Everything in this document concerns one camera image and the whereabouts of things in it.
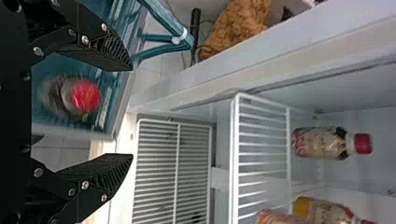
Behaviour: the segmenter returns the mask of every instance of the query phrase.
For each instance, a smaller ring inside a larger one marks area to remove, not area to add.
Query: white wire rack
[[[244,93],[233,99],[229,224],[254,223],[262,209],[290,213],[296,197],[321,192],[320,162],[305,162],[291,153],[294,112],[305,114]]]
[[[134,224],[209,224],[212,128],[141,119]]]

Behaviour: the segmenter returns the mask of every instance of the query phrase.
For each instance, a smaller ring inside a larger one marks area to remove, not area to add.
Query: white wall
[[[323,120],[327,119],[330,125],[343,126],[353,133],[369,133],[374,149],[371,155],[355,155],[345,161],[326,162],[326,179],[330,183],[342,182],[364,187],[374,185],[378,193],[395,189],[395,115],[396,107],[323,115]]]
[[[76,141],[60,137],[45,136],[33,145],[32,157],[43,162],[56,172],[88,160],[90,141]]]
[[[380,224],[394,223],[396,199],[356,190],[329,188],[329,200],[349,207],[357,217]]]
[[[329,188],[329,199],[345,204],[359,217],[383,224],[394,223],[396,207],[396,198],[386,196],[389,189],[396,189],[395,115],[396,107],[387,107],[321,116],[323,121],[327,120],[324,125],[339,125],[351,132],[369,133],[374,149],[370,156],[355,155],[345,161],[325,163],[327,184],[342,188]]]

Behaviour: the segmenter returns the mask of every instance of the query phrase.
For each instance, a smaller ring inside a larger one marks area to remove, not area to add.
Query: red cap
[[[102,97],[95,83],[84,80],[75,83],[70,91],[70,101],[77,109],[91,113],[99,108]]]
[[[372,222],[372,221],[367,221],[367,220],[362,220],[361,224],[376,224],[376,222]]]
[[[370,135],[368,133],[355,134],[355,148],[359,154],[371,154],[373,148]]]

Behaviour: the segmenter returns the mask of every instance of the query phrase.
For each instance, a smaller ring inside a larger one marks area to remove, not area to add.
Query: bottle
[[[258,213],[256,224],[311,224],[301,217],[278,213],[270,209]]]
[[[293,214],[312,224],[375,224],[358,219],[347,207],[307,197],[300,197],[293,206]]]
[[[340,127],[296,129],[291,137],[291,147],[298,157],[339,161],[354,153],[373,152],[369,134],[349,133]]]
[[[59,119],[85,122],[96,112],[102,97],[96,83],[78,76],[60,76],[45,80],[39,100]]]

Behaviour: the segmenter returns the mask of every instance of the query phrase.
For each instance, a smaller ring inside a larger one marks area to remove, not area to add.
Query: plastic bottle
[[[291,146],[299,157],[339,161],[354,153],[373,152],[369,134],[349,133],[341,127],[296,129],[291,137]]]
[[[311,224],[301,217],[264,209],[258,213],[256,224]]]
[[[46,80],[39,99],[59,119],[86,121],[102,103],[97,85],[77,76],[60,76]]]
[[[293,206],[293,214],[312,224],[376,224],[357,218],[347,207],[312,198],[300,197]]]

